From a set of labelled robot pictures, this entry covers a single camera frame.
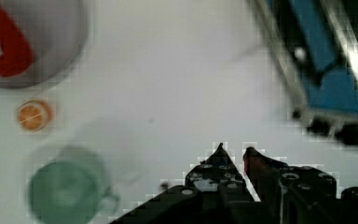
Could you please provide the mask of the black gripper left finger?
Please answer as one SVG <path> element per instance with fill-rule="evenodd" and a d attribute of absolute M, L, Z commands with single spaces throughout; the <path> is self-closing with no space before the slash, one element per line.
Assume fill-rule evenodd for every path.
<path fill-rule="evenodd" d="M 190 170 L 186 175 L 185 185 L 203 193 L 217 193 L 220 186 L 236 186 L 250 202 L 254 201 L 252 193 L 247 188 L 244 174 L 229 157 L 224 143 L 219 143 L 207 159 Z"/>

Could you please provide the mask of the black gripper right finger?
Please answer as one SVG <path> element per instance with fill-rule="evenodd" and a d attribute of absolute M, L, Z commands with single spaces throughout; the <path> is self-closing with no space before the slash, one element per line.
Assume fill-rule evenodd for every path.
<path fill-rule="evenodd" d="M 261 154 L 254 147 L 247 147 L 242 159 L 244 172 L 263 202 L 271 202 L 283 187 L 295 182 L 309 184 L 329 199 L 336 198 L 336 179 L 319 169 L 276 161 Z"/>

